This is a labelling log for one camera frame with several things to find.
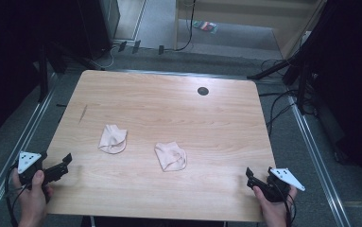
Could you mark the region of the beige wooden partition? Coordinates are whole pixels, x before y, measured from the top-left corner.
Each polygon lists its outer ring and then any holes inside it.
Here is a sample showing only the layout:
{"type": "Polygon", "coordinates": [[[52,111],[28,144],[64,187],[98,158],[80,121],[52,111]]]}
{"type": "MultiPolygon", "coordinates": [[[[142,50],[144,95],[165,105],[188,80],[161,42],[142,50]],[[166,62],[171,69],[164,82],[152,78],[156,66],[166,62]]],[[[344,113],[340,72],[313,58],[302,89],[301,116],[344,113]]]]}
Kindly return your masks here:
{"type": "Polygon", "coordinates": [[[273,29],[284,59],[293,55],[303,33],[313,28],[327,0],[176,0],[175,41],[178,21],[194,19],[225,24],[261,26],[273,29]]]}

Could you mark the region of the person's left hand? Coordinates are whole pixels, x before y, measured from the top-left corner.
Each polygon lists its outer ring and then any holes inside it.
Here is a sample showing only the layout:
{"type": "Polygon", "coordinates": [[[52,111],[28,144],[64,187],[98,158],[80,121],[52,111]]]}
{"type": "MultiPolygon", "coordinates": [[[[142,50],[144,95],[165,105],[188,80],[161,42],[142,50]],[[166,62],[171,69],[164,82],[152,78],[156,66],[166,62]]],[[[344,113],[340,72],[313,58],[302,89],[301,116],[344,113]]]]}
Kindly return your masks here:
{"type": "Polygon", "coordinates": [[[43,227],[47,216],[47,201],[44,191],[48,197],[52,197],[54,190],[51,186],[43,185],[44,172],[38,170],[33,178],[31,189],[25,189],[18,200],[21,207],[21,217],[18,227],[43,227]]]}

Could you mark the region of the colourful packet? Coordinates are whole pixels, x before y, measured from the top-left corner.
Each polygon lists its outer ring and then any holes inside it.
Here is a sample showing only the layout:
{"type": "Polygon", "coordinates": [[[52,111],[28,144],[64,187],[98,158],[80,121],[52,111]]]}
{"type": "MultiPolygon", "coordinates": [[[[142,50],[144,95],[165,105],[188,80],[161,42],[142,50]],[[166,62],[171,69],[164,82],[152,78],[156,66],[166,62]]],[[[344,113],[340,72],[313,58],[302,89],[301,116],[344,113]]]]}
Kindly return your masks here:
{"type": "Polygon", "coordinates": [[[217,24],[207,21],[194,21],[192,23],[193,27],[198,28],[203,31],[210,32],[215,34],[217,31],[217,24]]]}

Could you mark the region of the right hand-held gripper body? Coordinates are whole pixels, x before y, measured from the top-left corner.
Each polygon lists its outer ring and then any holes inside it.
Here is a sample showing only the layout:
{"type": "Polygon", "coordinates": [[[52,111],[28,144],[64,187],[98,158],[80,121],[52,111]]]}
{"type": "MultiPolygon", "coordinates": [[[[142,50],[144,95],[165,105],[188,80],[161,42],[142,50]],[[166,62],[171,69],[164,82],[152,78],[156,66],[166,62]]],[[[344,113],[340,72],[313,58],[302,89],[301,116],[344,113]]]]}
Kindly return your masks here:
{"type": "Polygon", "coordinates": [[[289,195],[290,187],[304,191],[305,186],[292,174],[288,168],[268,169],[267,181],[258,182],[258,187],[264,193],[265,198],[270,202],[281,202],[289,195]]]}

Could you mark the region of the person's right hand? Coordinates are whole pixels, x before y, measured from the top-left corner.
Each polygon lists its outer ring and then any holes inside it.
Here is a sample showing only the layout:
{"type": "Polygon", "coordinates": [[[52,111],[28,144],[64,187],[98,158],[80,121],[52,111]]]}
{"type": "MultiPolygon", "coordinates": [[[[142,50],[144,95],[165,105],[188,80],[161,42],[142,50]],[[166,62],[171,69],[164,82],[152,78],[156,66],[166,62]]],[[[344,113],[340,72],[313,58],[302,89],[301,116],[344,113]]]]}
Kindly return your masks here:
{"type": "Polygon", "coordinates": [[[258,186],[253,187],[253,192],[256,199],[259,201],[267,227],[291,227],[292,206],[294,205],[294,200],[298,193],[296,187],[290,187],[286,202],[268,201],[258,186]]]}

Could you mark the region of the black metal stand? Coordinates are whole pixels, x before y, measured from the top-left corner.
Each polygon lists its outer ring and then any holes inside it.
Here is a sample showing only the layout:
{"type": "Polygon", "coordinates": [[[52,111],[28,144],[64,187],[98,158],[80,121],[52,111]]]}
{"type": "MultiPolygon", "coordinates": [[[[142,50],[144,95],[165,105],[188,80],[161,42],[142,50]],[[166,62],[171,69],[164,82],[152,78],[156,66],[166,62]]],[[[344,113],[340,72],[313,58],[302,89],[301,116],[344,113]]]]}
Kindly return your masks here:
{"type": "Polygon", "coordinates": [[[261,73],[254,76],[247,76],[247,79],[263,79],[272,73],[288,67],[283,76],[283,82],[285,85],[292,85],[296,79],[299,81],[297,107],[300,113],[304,114],[303,102],[305,86],[311,75],[312,60],[314,59],[315,53],[319,50],[320,43],[325,36],[325,31],[329,28],[329,21],[335,14],[335,10],[335,6],[331,2],[327,2],[313,31],[295,54],[261,73]]]}

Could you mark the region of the black cabinet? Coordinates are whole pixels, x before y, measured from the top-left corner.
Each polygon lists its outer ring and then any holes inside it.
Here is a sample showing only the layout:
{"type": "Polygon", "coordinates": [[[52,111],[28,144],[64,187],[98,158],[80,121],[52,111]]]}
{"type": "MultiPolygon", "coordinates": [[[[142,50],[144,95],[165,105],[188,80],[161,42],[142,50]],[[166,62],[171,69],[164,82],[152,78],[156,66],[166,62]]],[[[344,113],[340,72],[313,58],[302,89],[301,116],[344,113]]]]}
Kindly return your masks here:
{"type": "Polygon", "coordinates": [[[112,48],[120,20],[117,0],[78,0],[86,35],[86,53],[97,59],[112,48]]]}

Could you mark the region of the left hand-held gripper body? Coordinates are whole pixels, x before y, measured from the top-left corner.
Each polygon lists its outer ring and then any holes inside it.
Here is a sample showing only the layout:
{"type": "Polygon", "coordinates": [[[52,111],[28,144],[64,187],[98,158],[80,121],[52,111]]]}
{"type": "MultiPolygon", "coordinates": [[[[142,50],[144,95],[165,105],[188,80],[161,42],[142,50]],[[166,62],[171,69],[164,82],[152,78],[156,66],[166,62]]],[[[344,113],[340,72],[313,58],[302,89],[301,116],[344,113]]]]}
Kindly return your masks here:
{"type": "Polygon", "coordinates": [[[38,170],[44,173],[42,188],[52,182],[52,167],[43,168],[43,160],[47,157],[47,153],[34,153],[29,151],[21,151],[18,159],[18,174],[22,186],[31,188],[32,179],[38,170]]]}

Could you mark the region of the metal floor rail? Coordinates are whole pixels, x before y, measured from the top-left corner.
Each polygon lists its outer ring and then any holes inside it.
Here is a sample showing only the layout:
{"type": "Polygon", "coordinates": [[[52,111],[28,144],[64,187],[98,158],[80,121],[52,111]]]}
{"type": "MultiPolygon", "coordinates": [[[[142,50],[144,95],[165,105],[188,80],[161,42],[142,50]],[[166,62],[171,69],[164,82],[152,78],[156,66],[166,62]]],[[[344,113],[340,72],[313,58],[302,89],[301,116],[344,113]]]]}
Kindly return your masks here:
{"type": "Polygon", "coordinates": [[[27,148],[54,94],[60,74],[52,73],[46,97],[39,100],[36,88],[0,128],[0,201],[4,198],[5,176],[17,160],[20,150],[27,148]]]}
{"type": "Polygon", "coordinates": [[[321,191],[323,192],[326,204],[330,208],[332,216],[334,217],[336,227],[353,227],[328,168],[320,154],[318,143],[314,138],[306,117],[300,113],[297,107],[297,99],[292,96],[289,96],[287,99],[292,105],[292,113],[294,114],[295,120],[302,134],[302,139],[306,145],[311,162],[319,179],[321,191]]]}

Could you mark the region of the pale pink sock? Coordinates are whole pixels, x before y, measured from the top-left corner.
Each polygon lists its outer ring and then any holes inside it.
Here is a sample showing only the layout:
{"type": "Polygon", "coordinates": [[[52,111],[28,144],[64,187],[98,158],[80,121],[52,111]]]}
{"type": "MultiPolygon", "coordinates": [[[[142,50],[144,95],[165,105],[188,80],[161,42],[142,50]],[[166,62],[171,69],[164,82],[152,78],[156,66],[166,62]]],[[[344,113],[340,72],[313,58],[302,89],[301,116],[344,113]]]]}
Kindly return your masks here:
{"type": "Polygon", "coordinates": [[[109,154],[122,152],[127,145],[127,134],[127,130],[121,130],[116,125],[106,125],[98,149],[109,154]]]}
{"type": "Polygon", "coordinates": [[[154,150],[163,172],[180,171],[186,168],[187,154],[176,142],[157,143],[154,150]]]}

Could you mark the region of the black upright post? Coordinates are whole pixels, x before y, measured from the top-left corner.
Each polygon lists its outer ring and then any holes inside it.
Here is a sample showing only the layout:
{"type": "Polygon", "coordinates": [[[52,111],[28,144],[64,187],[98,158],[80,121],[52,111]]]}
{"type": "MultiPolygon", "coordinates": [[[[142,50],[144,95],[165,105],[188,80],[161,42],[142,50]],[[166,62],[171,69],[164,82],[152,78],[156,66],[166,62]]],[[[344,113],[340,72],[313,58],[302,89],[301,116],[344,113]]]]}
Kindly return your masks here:
{"type": "Polygon", "coordinates": [[[45,45],[42,44],[39,50],[39,75],[40,75],[40,97],[42,102],[48,94],[47,56],[45,45]]]}

